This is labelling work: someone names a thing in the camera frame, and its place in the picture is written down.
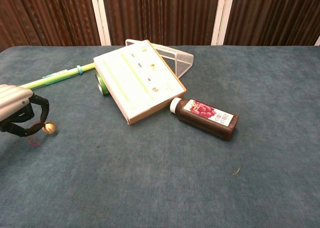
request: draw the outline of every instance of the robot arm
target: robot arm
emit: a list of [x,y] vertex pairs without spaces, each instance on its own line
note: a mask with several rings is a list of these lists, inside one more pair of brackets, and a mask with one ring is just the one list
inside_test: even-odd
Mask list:
[[[41,106],[40,122],[29,128],[22,128],[14,124],[26,122],[35,116],[31,103]],[[48,113],[49,101],[47,99],[35,95],[30,89],[0,84],[0,131],[19,137],[33,135],[44,126]]]

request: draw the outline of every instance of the white box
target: white box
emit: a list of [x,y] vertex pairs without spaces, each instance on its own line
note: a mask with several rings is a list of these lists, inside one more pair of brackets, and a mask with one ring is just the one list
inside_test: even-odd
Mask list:
[[93,60],[129,125],[186,93],[184,85],[148,40],[102,54]]

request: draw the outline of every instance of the white wire basket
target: white wire basket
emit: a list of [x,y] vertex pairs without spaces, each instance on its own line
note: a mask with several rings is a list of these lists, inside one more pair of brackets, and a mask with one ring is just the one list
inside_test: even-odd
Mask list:
[[[126,39],[125,46],[132,45],[139,41],[140,40]],[[178,78],[182,77],[192,67],[194,63],[193,54],[189,54],[187,52],[178,49],[173,49],[161,44],[151,44],[158,51],[160,56],[174,61],[174,69],[172,70],[174,70],[174,73]]]

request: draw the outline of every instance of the small debris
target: small debris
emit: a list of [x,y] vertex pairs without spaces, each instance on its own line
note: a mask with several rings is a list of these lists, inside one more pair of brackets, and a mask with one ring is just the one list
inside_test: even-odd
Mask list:
[[235,173],[233,173],[232,175],[233,176],[237,175],[240,172],[240,169],[241,169],[241,166],[239,166],[239,169]]
[[151,69],[152,69],[154,72],[156,71],[156,66],[155,66],[155,64],[151,64],[150,67],[151,67]]

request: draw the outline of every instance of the green stripe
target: green stripe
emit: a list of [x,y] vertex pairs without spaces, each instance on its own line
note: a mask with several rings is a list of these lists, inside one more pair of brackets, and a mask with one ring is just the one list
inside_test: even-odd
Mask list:
[[121,54],[122,58],[125,60],[126,64],[130,67],[132,73],[135,75],[136,79],[138,80],[138,82],[140,83],[140,85],[143,87],[144,91],[150,96],[151,100],[153,100],[153,96],[149,93],[148,88],[145,86],[145,84],[142,82],[142,80],[139,78],[138,74],[136,73],[136,71],[133,69],[132,65],[129,63],[129,61],[127,60],[127,58],[125,57],[124,54]]
[[104,80],[101,78],[101,76],[99,75],[99,73],[95,74],[95,77],[97,79],[97,81],[99,82],[99,85],[101,87],[101,93],[103,96],[106,96],[107,94],[109,94],[108,88],[104,82]]
[[114,76],[114,74],[112,73],[111,69],[109,68],[109,66],[107,65],[107,63],[103,60],[103,64],[104,66],[107,68],[108,72],[110,73],[110,75],[112,76],[114,82],[116,83],[116,85],[118,86],[119,90],[121,91],[122,95],[124,96],[124,98],[126,99],[127,102],[129,101],[128,96],[126,95],[125,91],[122,89],[122,87],[120,86],[119,82],[117,81],[116,77]]

